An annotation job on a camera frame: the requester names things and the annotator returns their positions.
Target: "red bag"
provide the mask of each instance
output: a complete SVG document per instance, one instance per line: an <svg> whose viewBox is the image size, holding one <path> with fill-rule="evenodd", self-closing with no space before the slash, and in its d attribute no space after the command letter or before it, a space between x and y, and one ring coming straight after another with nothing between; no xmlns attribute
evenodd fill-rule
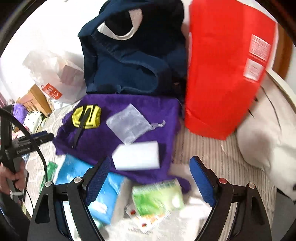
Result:
<svg viewBox="0 0 296 241"><path fill-rule="evenodd" d="M185 125L226 139L260 87L276 23L236 0L193 0L189 12Z"/></svg>

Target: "hand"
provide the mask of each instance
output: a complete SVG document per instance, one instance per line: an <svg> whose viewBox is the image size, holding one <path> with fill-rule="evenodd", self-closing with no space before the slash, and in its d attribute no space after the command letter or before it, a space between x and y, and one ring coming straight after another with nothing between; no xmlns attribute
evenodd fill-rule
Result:
<svg viewBox="0 0 296 241"><path fill-rule="evenodd" d="M3 164L0 164L0 192L3 192L7 195L10 194L10 188L8 186L7 180L15 181L15 187L19 190L24 190L26 187L26 181L25 181L25 162L21 162L20 164L20 171L16 174L13 174L8 168L3 166Z"/></svg>

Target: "silver screw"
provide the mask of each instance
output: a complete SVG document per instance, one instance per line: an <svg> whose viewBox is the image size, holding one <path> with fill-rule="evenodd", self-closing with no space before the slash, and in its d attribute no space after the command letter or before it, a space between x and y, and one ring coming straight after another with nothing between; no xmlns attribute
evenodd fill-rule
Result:
<svg viewBox="0 0 296 241"><path fill-rule="evenodd" d="M251 188L251 189L255 189L255 184L254 183L249 183L249 188Z"/></svg>
<svg viewBox="0 0 296 241"><path fill-rule="evenodd" d="M227 183L227 180L225 178L219 178L219 182L221 184L226 184Z"/></svg>
<svg viewBox="0 0 296 241"><path fill-rule="evenodd" d="M74 182L75 183L80 183L81 181L82 181L82 178L81 177L74 178Z"/></svg>
<svg viewBox="0 0 296 241"><path fill-rule="evenodd" d="M52 182L46 182L45 183L45 186L48 188L48 187L50 187L52 185Z"/></svg>

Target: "gray floor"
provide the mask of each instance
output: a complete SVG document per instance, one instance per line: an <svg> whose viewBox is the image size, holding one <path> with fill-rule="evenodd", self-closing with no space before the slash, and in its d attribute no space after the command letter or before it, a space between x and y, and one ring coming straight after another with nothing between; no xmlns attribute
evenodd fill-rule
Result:
<svg viewBox="0 0 296 241"><path fill-rule="evenodd" d="M296 219L296 205L291 199L277 193L274 221L271 228L272 241L280 241Z"/></svg>

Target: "green wrapper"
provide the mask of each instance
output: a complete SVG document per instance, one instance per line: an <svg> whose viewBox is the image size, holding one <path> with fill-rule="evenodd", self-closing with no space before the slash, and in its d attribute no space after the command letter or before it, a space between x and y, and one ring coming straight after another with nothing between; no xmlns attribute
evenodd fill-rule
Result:
<svg viewBox="0 0 296 241"><path fill-rule="evenodd" d="M162 215L184 207L181 186L177 179L133 187L132 198L140 216Z"/></svg>
<svg viewBox="0 0 296 241"><path fill-rule="evenodd" d="M48 177L49 181L53 180L55 172L57 170L57 167L58 167L58 165L55 164L54 162L51 162L51 161L48 162L48 164L47 164L47 177ZM39 193L41 193L44 184L45 184L45 177L43 176L43 180L42 180L42 183L40 185Z"/></svg>

